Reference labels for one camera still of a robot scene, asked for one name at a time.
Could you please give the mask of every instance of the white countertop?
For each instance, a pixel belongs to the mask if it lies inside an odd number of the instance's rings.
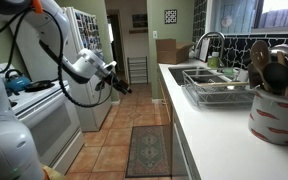
[[[169,67],[205,66],[197,60],[159,64],[196,166],[203,180],[288,180],[288,146],[267,143],[248,130],[250,107],[198,109]]]

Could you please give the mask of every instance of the white oven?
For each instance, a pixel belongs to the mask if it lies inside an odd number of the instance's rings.
[[[84,143],[79,119],[75,105],[65,97],[58,83],[43,91],[21,92],[11,98],[18,103],[13,110],[30,129],[40,161],[65,174]]]

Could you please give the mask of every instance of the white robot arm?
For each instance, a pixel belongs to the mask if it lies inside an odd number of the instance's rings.
[[[0,20],[10,19],[11,15],[27,9],[32,1],[35,0],[0,0]],[[25,20],[39,33],[42,48],[57,63],[61,62],[63,69],[76,82],[86,83],[96,75],[116,90],[124,94],[131,93],[128,85],[111,71],[115,64],[106,65],[100,55],[88,49],[81,50],[77,61],[71,64],[61,54],[63,43],[60,43],[66,41],[70,31],[67,17],[54,0],[40,0],[40,3],[49,14],[31,12]],[[0,179],[42,180],[44,175],[32,135],[14,115],[0,78]]]
[[[33,1],[35,0],[0,0],[0,19],[10,18],[10,15],[23,11],[30,7]],[[124,94],[132,92],[128,85],[111,71],[116,62],[106,64],[102,55],[95,51],[82,49],[74,64],[71,64],[65,56],[59,60],[61,48],[70,32],[69,20],[54,0],[37,1],[40,2],[44,13],[32,11],[26,15],[25,21],[38,32],[41,47],[56,63],[61,61],[62,68],[79,84],[87,83],[93,75],[96,75]]]

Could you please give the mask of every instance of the tile floor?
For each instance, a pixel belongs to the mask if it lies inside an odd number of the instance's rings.
[[[70,180],[124,180],[132,127],[167,121],[162,105],[152,103],[150,84],[134,84],[131,89],[132,94],[120,95],[120,104],[112,106],[99,132],[84,134],[85,144],[66,174]]]

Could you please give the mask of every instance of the light switch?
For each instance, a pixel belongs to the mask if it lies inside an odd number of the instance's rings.
[[[157,31],[153,31],[153,39],[157,39]]]

